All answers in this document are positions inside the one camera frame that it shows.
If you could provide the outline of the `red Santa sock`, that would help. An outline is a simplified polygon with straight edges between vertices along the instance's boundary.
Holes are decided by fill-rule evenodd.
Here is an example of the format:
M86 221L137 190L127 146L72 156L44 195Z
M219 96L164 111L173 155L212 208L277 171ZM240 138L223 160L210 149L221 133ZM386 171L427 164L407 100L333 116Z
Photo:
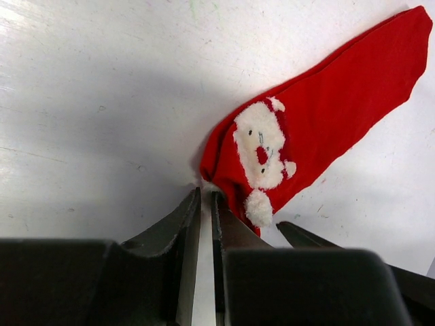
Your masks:
M428 59L433 22L422 6L349 40L308 71L258 95L211 132L199 166L254 234L405 103Z

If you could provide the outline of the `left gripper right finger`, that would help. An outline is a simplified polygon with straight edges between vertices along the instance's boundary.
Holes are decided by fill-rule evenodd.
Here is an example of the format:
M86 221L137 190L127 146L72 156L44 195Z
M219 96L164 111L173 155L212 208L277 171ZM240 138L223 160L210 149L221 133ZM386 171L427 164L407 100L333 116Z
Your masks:
M272 248L233 215L223 195L211 193L215 313L218 325L242 325L250 319L248 268L262 250Z

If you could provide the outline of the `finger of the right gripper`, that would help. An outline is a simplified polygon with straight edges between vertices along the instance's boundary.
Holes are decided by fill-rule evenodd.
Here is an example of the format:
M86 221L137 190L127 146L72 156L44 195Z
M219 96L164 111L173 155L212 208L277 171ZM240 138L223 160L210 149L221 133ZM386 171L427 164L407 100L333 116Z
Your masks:
M278 223L277 228L294 248L341 248L289 221ZM410 315L434 316L434 279L392 265L388 266L394 274Z

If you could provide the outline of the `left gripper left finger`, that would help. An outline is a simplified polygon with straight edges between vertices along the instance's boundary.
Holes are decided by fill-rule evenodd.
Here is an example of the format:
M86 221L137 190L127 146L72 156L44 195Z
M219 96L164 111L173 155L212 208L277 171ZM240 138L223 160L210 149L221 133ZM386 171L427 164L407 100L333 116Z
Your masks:
M91 306L92 325L191 325L201 228L193 189L146 231L110 247Z

